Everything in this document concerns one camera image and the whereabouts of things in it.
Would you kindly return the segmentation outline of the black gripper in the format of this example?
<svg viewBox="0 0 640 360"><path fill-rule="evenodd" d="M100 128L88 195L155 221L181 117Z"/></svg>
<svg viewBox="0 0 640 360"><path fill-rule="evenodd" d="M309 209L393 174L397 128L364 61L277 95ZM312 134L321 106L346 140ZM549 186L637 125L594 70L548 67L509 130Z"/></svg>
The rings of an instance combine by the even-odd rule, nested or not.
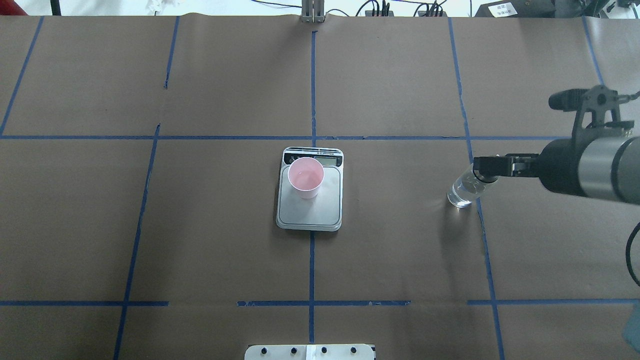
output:
<svg viewBox="0 0 640 360"><path fill-rule="evenodd" d="M578 155L571 140L553 140L539 153L535 173L543 187L556 194L582 196ZM473 175L483 183L500 177L533 178L533 155L494 155L473 158Z"/></svg>

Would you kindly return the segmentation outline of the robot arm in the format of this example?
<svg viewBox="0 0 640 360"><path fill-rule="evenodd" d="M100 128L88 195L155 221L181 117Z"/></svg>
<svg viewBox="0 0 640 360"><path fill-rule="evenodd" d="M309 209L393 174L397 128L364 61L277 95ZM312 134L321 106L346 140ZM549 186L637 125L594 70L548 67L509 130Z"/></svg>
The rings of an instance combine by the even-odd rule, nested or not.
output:
<svg viewBox="0 0 640 360"><path fill-rule="evenodd" d="M473 160L474 176L537 178L552 193L631 205L640 203L638 137L551 141L540 153L507 153Z"/></svg>

